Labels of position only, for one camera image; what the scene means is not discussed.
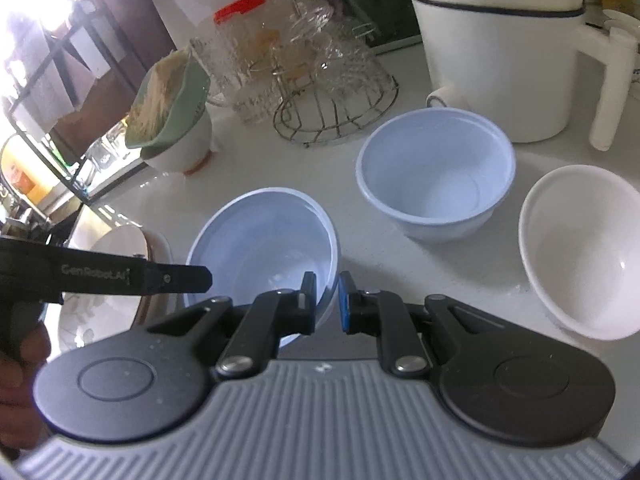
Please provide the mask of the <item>person's left hand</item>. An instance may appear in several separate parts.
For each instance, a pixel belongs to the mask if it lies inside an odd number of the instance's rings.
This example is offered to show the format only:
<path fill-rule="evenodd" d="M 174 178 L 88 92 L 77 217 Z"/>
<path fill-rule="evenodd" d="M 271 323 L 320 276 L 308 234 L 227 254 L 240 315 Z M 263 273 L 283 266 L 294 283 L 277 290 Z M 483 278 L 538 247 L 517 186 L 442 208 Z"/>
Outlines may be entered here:
<path fill-rule="evenodd" d="M 18 361 L 1 353 L 1 444 L 5 448 L 28 451 L 40 440 L 44 423 L 32 387 L 50 352 L 46 326 L 39 323 L 23 339 Z"/>

